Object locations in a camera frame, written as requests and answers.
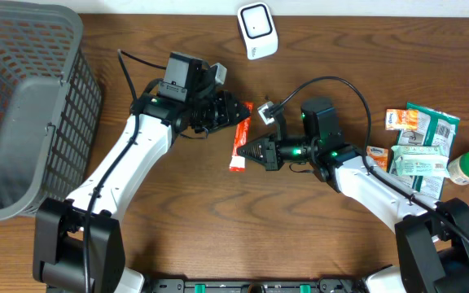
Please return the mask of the green white sponge package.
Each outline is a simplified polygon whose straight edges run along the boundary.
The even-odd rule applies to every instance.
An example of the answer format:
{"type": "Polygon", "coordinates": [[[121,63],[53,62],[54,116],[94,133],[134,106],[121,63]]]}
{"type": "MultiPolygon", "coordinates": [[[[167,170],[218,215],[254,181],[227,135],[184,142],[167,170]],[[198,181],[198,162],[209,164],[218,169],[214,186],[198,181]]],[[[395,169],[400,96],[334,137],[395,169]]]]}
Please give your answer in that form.
{"type": "MultiPolygon", "coordinates": [[[[419,112],[419,125],[416,130],[397,130],[399,132],[396,145],[413,146],[442,146],[445,154],[449,157],[460,119],[444,112],[408,103],[406,109],[419,112]]],[[[440,199],[444,181],[447,177],[420,177],[420,176],[398,176],[395,174],[392,161],[388,172],[396,176],[401,183],[418,191],[422,195],[440,199]]]]}

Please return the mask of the mint green wipes packet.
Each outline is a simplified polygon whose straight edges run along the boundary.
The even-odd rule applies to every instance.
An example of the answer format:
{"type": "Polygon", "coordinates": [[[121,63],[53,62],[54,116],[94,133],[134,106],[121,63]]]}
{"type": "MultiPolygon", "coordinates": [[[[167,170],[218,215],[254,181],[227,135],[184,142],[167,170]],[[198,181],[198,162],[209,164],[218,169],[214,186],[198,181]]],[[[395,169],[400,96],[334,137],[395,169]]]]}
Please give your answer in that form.
{"type": "Polygon", "coordinates": [[[396,145],[392,151],[398,176],[449,177],[449,157],[442,146],[396,145]]]}

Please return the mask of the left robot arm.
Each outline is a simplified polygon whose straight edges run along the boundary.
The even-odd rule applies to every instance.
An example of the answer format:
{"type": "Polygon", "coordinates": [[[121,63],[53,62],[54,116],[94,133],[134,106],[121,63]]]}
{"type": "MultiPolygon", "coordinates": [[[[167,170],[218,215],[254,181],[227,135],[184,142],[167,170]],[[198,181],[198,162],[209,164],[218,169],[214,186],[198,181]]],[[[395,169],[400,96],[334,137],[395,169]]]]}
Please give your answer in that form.
{"type": "Polygon", "coordinates": [[[145,276],[127,267],[121,233],[141,183],[176,139],[239,124],[250,111],[223,90],[220,64],[173,52],[164,77],[133,93],[124,131],[94,172],[66,199],[37,210],[33,277],[49,292],[141,292],[145,276]]]}

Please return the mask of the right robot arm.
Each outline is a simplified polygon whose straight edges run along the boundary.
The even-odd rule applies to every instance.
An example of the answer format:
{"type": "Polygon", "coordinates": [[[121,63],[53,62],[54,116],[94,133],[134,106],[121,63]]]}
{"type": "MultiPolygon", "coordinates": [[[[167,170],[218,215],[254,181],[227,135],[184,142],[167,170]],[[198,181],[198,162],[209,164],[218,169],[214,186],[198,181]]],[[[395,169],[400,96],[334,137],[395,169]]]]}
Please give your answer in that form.
{"type": "Polygon", "coordinates": [[[304,134],[287,134],[282,110],[271,102],[258,112],[277,129],[239,147],[238,155],[268,171],[286,162],[309,163],[311,173],[333,190],[355,199],[396,236],[398,266],[357,281],[321,281],[321,291],[469,292],[469,207],[460,199],[441,202],[418,195],[347,143],[328,98],[301,105],[304,134]]]}

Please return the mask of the orange small box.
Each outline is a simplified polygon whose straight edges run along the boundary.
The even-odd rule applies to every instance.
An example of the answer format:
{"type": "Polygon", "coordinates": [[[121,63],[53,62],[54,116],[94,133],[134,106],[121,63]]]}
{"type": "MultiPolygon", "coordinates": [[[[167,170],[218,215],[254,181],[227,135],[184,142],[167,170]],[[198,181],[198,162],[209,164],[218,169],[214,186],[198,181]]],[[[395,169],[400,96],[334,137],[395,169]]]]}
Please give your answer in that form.
{"type": "Polygon", "coordinates": [[[385,116],[386,130],[416,130],[419,125],[417,110],[387,109],[385,116]]]}

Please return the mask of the orange white box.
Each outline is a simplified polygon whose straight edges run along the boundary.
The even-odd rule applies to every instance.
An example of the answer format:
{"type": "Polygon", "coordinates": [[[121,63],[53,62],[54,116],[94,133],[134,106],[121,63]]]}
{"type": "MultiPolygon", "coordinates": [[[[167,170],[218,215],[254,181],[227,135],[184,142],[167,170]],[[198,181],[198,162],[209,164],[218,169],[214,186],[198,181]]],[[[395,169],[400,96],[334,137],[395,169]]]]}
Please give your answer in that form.
{"type": "Polygon", "coordinates": [[[366,152],[383,171],[388,171],[388,149],[368,146],[366,152]]]}

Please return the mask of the red sachet packet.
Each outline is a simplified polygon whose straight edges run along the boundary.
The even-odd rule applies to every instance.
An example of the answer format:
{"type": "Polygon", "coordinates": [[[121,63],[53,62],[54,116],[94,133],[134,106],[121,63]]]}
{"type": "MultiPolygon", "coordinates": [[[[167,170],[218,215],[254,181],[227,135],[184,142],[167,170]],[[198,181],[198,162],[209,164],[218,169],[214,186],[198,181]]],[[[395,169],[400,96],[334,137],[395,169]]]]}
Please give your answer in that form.
{"type": "Polygon", "coordinates": [[[238,148],[243,146],[248,140],[248,130],[251,124],[251,117],[244,119],[239,124],[237,124],[236,132],[234,136],[234,145],[231,156],[231,162],[229,165],[229,170],[231,172],[243,173],[245,171],[245,162],[246,160],[238,155],[238,148]]]}

